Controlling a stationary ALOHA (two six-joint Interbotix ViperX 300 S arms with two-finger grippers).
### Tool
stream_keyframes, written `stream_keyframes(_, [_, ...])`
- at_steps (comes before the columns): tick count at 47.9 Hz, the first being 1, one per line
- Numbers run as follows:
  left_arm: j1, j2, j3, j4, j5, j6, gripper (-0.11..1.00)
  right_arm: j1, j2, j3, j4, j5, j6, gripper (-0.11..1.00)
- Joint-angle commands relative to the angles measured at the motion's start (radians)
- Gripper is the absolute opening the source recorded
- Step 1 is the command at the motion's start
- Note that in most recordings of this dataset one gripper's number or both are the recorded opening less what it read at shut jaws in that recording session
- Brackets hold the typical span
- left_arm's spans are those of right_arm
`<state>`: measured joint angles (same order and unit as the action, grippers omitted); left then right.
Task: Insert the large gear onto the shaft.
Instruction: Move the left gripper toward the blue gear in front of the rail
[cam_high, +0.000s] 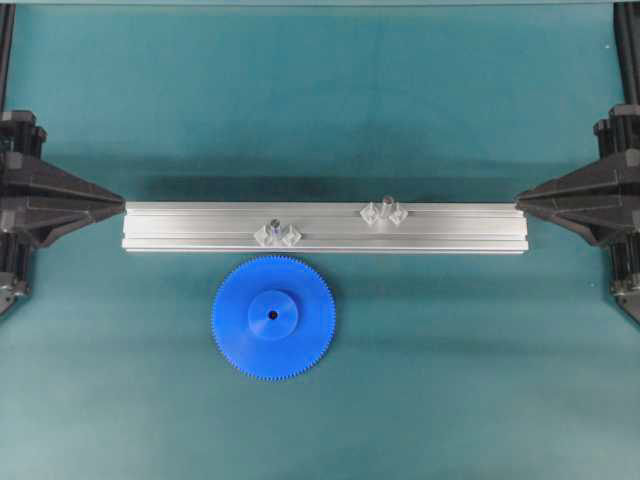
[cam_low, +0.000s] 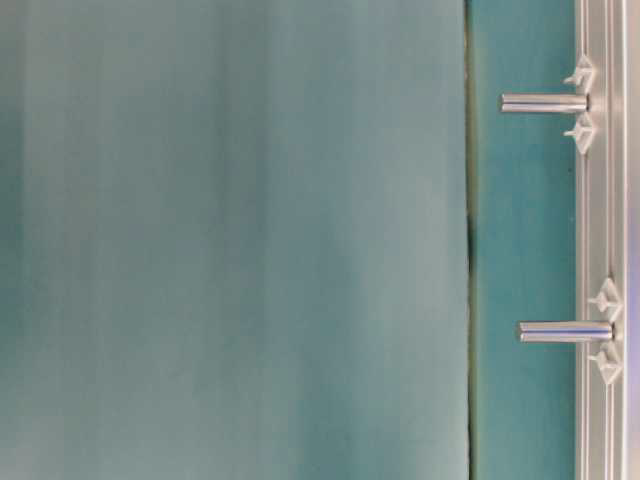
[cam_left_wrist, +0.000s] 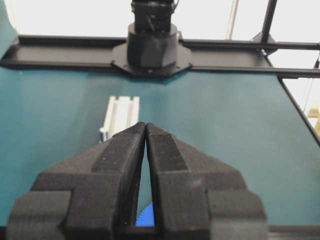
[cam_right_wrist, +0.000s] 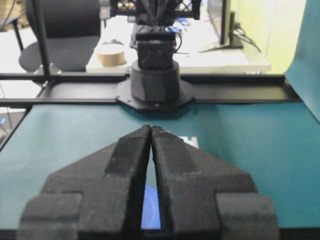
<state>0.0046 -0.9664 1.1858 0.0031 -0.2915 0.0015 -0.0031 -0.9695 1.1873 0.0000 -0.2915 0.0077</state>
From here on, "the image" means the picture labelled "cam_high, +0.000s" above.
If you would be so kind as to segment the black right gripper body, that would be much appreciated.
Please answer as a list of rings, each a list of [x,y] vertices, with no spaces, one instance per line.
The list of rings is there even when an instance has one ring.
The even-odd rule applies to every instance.
[[[614,154],[623,157],[622,183],[614,191],[631,226],[609,246],[612,266],[610,292],[617,306],[634,321],[639,320],[639,105],[619,104],[609,117],[594,125],[601,160]]]

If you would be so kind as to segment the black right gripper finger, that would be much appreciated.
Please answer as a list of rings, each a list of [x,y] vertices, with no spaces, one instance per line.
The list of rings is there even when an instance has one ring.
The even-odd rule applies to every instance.
[[[586,241],[590,246],[606,246],[621,242],[625,231],[597,223],[595,220],[574,219],[565,214],[533,206],[517,204],[516,208],[524,214],[539,220],[560,226]]]
[[[586,208],[613,205],[625,179],[625,154],[603,157],[516,197],[519,208]]]

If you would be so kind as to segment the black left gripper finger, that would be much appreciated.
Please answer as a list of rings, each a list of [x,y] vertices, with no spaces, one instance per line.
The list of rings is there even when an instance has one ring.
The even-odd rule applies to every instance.
[[[61,237],[124,212],[123,204],[80,210],[26,209],[3,212],[3,232],[34,247],[49,247]]]
[[[106,188],[40,158],[17,152],[3,154],[3,195],[86,200],[120,206],[125,203],[121,196]]]

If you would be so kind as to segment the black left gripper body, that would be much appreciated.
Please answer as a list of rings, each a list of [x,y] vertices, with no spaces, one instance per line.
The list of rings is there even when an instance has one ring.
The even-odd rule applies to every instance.
[[[16,198],[25,194],[9,184],[11,155],[41,156],[47,134],[31,111],[1,113],[1,316],[30,294],[29,269],[33,248],[14,231]]]

